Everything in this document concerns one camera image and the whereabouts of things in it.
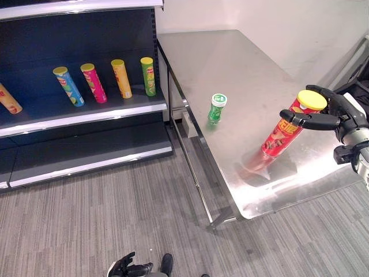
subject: green bottle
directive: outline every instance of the green bottle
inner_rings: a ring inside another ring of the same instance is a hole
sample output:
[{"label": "green bottle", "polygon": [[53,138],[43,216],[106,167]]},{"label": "green bottle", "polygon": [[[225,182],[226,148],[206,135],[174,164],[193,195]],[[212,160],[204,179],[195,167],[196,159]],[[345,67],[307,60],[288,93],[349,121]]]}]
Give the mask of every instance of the green bottle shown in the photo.
[{"label": "green bottle", "polygon": [[145,90],[148,96],[155,96],[155,77],[153,59],[150,57],[144,57],[141,59],[142,74],[144,75]]},{"label": "green bottle", "polygon": [[218,123],[221,111],[226,104],[227,97],[224,94],[216,93],[212,96],[212,105],[208,115],[211,124]]}]

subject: blue chip can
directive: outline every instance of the blue chip can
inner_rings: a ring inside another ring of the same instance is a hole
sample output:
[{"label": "blue chip can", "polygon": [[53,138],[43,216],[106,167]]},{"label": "blue chip can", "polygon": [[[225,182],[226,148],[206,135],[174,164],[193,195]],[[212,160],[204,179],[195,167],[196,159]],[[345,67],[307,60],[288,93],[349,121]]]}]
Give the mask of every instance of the blue chip can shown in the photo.
[{"label": "blue chip can", "polygon": [[73,82],[68,72],[68,68],[66,68],[65,66],[59,66],[58,68],[55,68],[52,72],[56,75],[60,85],[62,85],[62,88],[67,93],[73,105],[75,105],[76,107],[83,106],[85,104],[85,101],[78,91],[77,86]]}]

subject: stainless steel table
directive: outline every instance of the stainless steel table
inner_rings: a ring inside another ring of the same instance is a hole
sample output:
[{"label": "stainless steel table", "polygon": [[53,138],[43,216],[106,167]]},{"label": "stainless steel table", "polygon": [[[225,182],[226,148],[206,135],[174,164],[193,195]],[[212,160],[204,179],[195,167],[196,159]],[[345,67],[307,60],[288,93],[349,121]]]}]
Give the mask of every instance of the stainless steel table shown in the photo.
[{"label": "stainless steel table", "polygon": [[[294,82],[236,30],[168,33],[158,40],[168,78],[170,74],[174,79],[228,198],[229,209],[213,220],[184,148],[212,226],[275,212],[360,180],[350,166],[336,165],[334,132],[304,130],[268,167],[250,170],[255,153],[280,119],[279,111],[305,84]],[[221,121],[210,125],[214,93],[226,94],[228,103]]]}]

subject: person's foot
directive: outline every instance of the person's foot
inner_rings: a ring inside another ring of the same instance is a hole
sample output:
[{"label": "person's foot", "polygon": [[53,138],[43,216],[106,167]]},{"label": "person's foot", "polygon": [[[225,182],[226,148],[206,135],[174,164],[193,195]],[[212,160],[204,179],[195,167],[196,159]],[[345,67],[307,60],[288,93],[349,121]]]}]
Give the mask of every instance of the person's foot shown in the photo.
[{"label": "person's foot", "polygon": [[161,260],[160,272],[167,274],[168,277],[171,277],[172,269],[173,269],[173,256],[172,254],[167,253],[163,256],[163,259]]}]

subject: gray carpet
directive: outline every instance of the gray carpet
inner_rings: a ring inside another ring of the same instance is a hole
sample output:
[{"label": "gray carpet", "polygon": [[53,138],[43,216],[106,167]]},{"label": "gray carpet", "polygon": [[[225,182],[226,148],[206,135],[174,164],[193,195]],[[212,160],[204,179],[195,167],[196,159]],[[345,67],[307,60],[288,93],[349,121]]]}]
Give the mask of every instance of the gray carpet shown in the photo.
[{"label": "gray carpet", "polygon": [[[186,144],[216,214],[225,200]],[[213,234],[175,148],[168,158],[0,195],[0,276],[101,277],[133,250],[155,270],[171,252],[173,277],[369,276],[363,184]]]}]

